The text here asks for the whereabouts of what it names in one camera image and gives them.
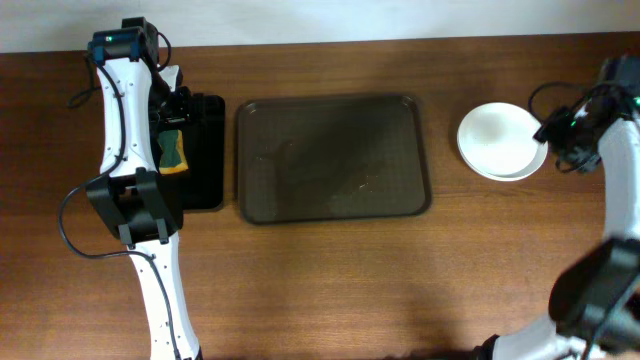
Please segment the yellow green sponge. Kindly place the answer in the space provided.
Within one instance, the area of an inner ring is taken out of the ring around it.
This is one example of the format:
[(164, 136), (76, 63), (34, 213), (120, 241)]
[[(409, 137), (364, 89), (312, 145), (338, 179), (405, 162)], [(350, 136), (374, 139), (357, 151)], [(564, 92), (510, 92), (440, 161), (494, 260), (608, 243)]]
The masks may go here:
[(159, 171), (162, 175), (186, 172), (189, 169), (184, 152), (183, 134), (180, 130), (167, 130), (158, 136), (158, 144), (162, 150)]

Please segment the cream white plate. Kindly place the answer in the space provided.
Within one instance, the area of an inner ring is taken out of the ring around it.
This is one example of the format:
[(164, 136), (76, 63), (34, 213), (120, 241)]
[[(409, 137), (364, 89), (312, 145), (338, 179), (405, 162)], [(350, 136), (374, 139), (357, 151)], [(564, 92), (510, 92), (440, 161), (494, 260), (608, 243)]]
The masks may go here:
[(460, 155), (481, 170), (504, 175), (521, 170), (540, 144), (533, 139), (541, 127), (527, 110), (513, 104), (493, 102), (471, 110), (461, 120), (456, 134)]

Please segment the light blue plate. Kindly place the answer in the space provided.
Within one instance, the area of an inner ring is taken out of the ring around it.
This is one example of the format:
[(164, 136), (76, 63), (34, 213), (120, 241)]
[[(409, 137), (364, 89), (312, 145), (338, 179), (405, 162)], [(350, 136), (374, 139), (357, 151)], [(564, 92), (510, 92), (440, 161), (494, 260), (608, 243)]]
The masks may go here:
[(504, 174), (504, 175), (496, 175), (496, 174), (481, 170), (473, 162), (469, 161), (464, 155), (462, 155), (462, 158), (466, 163), (466, 165), (480, 176), (483, 176), (485, 178), (488, 178), (494, 181), (513, 182), (513, 181), (519, 181), (519, 180), (525, 179), (531, 176), (532, 174), (534, 174), (536, 171), (538, 171), (546, 161), (547, 155), (548, 155), (548, 149), (545, 147), (541, 147), (538, 149), (538, 151), (532, 158), (531, 162), (528, 163), (525, 167), (523, 167), (521, 170), (516, 171), (514, 173)]

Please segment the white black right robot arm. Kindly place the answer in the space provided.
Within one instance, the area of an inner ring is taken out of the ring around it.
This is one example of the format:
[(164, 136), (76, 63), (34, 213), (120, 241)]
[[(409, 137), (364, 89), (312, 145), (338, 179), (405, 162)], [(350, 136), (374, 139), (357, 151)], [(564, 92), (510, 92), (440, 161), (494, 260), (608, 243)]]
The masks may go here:
[(533, 138), (562, 173), (602, 167), (601, 242), (555, 281), (545, 316), (494, 335), (472, 359), (604, 359), (639, 349), (639, 59), (607, 59), (596, 82), (551, 112)]

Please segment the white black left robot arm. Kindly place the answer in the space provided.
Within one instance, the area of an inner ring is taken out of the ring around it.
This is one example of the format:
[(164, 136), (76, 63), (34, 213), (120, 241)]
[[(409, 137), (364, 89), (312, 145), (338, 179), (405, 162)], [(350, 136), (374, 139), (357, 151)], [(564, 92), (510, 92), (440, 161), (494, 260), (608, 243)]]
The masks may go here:
[(143, 17), (100, 31), (88, 44), (104, 104), (105, 145), (87, 196), (137, 272), (150, 330), (151, 358), (199, 359), (179, 262), (183, 213), (162, 178), (151, 145), (149, 110), (169, 99), (157, 29)]

